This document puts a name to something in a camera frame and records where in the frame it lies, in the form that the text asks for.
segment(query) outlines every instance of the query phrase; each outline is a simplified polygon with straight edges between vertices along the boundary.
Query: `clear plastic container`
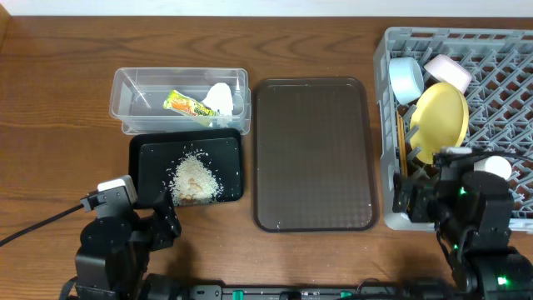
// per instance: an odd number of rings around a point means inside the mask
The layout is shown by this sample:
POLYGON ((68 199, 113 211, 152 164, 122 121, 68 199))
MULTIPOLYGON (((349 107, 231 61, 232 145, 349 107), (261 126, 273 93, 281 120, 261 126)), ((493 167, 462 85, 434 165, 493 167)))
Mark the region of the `clear plastic container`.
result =
POLYGON ((126 134, 172 133, 235 128, 248 133, 252 114, 248 74, 241 68, 123 67, 117 70, 109 114, 122 120, 126 134), (215 83, 232 91, 232 116, 186 116, 163 108, 171 90, 202 101, 215 83))

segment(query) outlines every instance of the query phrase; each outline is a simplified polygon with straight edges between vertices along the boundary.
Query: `black tray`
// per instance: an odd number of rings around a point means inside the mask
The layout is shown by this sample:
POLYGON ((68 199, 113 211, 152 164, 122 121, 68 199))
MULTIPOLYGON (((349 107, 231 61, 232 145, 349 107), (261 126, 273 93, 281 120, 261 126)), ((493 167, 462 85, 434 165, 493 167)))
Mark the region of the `black tray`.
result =
POLYGON ((209 154, 200 160, 224 187, 216 202, 230 202, 242 197, 241 134, 237 130, 144 134, 131 140, 129 160, 129 174, 137 190, 140 207, 147 206, 168 186, 172 179, 168 169, 174 171, 180 158, 194 149, 202 149, 209 154))
POLYGON ((255 96, 257 225, 274 233, 370 228, 376 175, 361 83, 270 79, 255 96))

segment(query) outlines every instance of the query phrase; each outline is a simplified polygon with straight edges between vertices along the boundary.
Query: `gray dish rack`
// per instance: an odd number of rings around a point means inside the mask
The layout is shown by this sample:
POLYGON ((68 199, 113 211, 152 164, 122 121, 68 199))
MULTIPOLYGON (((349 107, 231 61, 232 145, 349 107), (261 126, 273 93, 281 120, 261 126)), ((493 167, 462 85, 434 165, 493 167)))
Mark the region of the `gray dish rack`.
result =
MULTIPOLYGON (((472 74, 465 97, 470 111, 463 146, 520 153, 533 158, 533 31, 391 27, 374 54, 376 101, 381 116, 381 191, 383 217, 396 230, 432 231, 432 223, 411 223, 393 213, 393 176, 400 172, 396 114, 403 114, 406 145, 416 102, 401 106, 389 83, 391 58, 413 57, 420 64, 425 88, 435 82, 423 66, 445 54, 472 74)), ((436 170, 415 159, 420 149, 406 147, 409 176, 436 179, 436 170)), ((533 233, 533 163, 511 162, 509 180, 515 199, 510 228, 533 233)))

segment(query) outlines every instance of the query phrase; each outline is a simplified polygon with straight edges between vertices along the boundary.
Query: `wooden table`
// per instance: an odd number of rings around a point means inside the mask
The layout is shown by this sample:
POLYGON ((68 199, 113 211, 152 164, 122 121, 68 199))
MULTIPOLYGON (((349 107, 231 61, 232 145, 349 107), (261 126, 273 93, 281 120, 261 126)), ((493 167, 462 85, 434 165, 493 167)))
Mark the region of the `wooden table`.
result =
MULTIPOLYGON (((245 68, 252 87, 273 77, 359 78, 378 167, 372 55, 391 26, 531 29, 533 19, 14 17, 0 54, 0 237, 127 173, 130 137, 108 114, 120 67, 245 68)), ((182 237, 152 254, 150 273, 233 285, 450 278, 434 234, 392 231, 382 220, 367 232, 261 231, 252 221, 252 136, 242 200, 177 209, 182 237)), ((75 212, 1 247, 0 298, 57 298, 93 218, 75 212)), ((531 237, 516 232, 511 243, 533 259, 531 237)))

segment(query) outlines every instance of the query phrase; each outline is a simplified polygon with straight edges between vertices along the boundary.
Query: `snack package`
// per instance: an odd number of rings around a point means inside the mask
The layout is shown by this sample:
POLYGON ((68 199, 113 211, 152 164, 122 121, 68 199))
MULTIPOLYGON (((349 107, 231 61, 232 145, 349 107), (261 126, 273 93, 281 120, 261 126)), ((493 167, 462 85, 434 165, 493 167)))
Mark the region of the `snack package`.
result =
POLYGON ((171 109, 174 112, 187 116, 217 116, 218 113, 204 104, 187 97, 176 90, 170 91, 167 100, 163 103, 163 108, 171 109))

